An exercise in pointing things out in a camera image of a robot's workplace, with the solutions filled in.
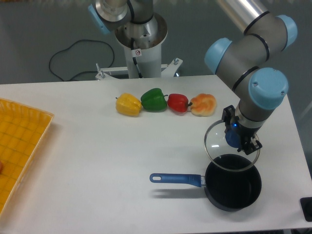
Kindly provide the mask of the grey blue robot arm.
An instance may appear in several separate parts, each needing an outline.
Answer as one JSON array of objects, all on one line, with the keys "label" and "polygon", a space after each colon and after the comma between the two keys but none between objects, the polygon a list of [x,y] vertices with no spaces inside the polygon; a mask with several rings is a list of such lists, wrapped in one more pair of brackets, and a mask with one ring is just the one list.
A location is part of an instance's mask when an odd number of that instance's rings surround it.
[{"label": "grey blue robot arm", "polygon": [[[261,64],[294,43],[297,26],[288,16],[272,15],[257,0],[220,0],[218,5],[244,37],[238,42],[217,40],[204,61],[240,99],[237,107],[227,107],[222,114],[227,143],[251,154],[261,148],[256,132],[289,88],[282,72]],[[123,46],[129,78],[161,76],[161,45],[168,29],[152,1],[97,0],[88,10],[99,30],[114,32]]]}]

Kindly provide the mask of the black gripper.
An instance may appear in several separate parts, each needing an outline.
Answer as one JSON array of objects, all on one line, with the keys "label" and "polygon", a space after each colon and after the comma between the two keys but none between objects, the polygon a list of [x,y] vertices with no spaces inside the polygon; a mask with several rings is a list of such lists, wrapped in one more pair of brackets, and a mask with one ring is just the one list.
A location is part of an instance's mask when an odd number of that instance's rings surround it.
[{"label": "black gripper", "polygon": [[239,146],[238,151],[249,155],[262,148],[257,136],[254,136],[259,128],[248,128],[239,122],[239,117],[234,115],[234,106],[225,107],[221,120],[225,127],[229,128],[229,145]]}]

